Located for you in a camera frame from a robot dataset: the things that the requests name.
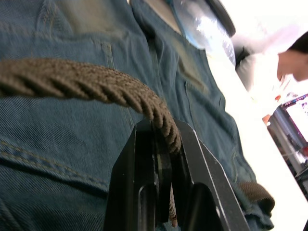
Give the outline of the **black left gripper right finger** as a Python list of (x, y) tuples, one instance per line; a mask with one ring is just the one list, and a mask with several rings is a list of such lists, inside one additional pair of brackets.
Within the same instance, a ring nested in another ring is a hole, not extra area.
[(220, 162), (195, 130), (177, 120), (180, 152), (171, 158), (172, 186), (183, 231), (247, 231), (249, 226)]

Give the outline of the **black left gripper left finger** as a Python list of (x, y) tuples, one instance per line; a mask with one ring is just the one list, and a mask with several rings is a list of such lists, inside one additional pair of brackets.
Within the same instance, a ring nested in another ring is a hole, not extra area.
[(154, 231), (156, 183), (154, 129), (145, 119), (134, 126), (113, 166), (103, 229)]

